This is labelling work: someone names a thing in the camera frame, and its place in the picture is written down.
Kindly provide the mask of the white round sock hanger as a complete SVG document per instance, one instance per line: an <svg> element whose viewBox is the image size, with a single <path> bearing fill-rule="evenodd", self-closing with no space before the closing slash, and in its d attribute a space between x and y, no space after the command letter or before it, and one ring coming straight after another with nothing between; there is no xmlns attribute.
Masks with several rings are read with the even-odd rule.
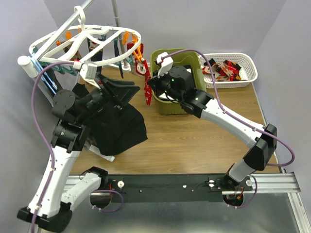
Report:
<svg viewBox="0 0 311 233"><path fill-rule="evenodd" d="M134 53L141 44L140 33L124 27L87 24L85 10L91 3L91 0L86 0L75 6L73 14L56 31L30 45L29 54L37 61L53 64L70 61L79 51L82 53L81 62L90 61L97 52L104 51L126 33L134 36L133 47L118 56L102 59L99 66L122 62Z"/></svg>

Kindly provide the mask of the brown argyle sock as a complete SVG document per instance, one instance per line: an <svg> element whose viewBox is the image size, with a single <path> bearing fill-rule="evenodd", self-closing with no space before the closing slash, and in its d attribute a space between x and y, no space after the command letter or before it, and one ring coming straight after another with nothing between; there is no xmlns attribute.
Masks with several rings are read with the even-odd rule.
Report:
<svg viewBox="0 0 311 233"><path fill-rule="evenodd" d="M212 66L212 71L214 73L215 81L217 82L230 82L231 72L224 63L215 63Z"/></svg>

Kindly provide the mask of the red santa sock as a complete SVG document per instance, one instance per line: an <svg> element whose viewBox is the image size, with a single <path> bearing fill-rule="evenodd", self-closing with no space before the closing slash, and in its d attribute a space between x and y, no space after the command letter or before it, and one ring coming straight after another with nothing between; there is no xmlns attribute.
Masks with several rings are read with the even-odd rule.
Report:
<svg viewBox="0 0 311 233"><path fill-rule="evenodd" d="M215 64L214 61L209 61L210 65L213 66ZM202 67L202 73L203 74L211 74L210 68L207 64L207 62L204 63L204 66Z"/></svg>

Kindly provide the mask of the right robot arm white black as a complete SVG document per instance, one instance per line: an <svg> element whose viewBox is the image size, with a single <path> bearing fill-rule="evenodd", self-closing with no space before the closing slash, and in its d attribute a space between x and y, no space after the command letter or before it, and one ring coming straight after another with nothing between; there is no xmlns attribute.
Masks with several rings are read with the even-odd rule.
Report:
<svg viewBox="0 0 311 233"><path fill-rule="evenodd" d="M178 102L185 112L217 124L249 148L245 156L224 175L225 188L235 190L248 175L266 168L276 150L277 129L274 125L263 126L226 107L220 107L211 94L195 87L191 73L184 66L174 66L161 77L157 76L157 72L154 74L147 82L154 91Z"/></svg>

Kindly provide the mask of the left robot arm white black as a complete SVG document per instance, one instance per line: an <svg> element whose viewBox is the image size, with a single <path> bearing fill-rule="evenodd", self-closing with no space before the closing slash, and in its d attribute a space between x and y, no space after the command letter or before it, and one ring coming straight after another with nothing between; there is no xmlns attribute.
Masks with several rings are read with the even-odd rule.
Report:
<svg viewBox="0 0 311 233"><path fill-rule="evenodd" d="M104 155L110 155L112 146L121 135L125 124L119 116L132 97L140 90L134 82L97 79L99 85L80 97L70 90L60 90L53 97L52 114L58 117L51 142L46 142L50 158L36 195L27 207L18 211L17 217L36 227L60 233L72 214L72 202L61 200L61 192L69 172L90 140Z"/></svg>

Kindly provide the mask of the red snowflake sock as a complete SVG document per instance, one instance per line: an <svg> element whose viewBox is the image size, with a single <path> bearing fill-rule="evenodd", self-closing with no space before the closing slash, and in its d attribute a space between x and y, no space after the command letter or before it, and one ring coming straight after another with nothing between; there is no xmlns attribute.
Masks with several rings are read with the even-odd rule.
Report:
<svg viewBox="0 0 311 233"><path fill-rule="evenodd" d="M137 58L135 58L135 63L136 63L135 64L136 73L145 78L144 95L145 95L146 104L149 106L151 104L152 89L148 85L148 81L151 79L151 74L148 68L148 64L145 59L142 59L142 61L139 61Z"/></svg>

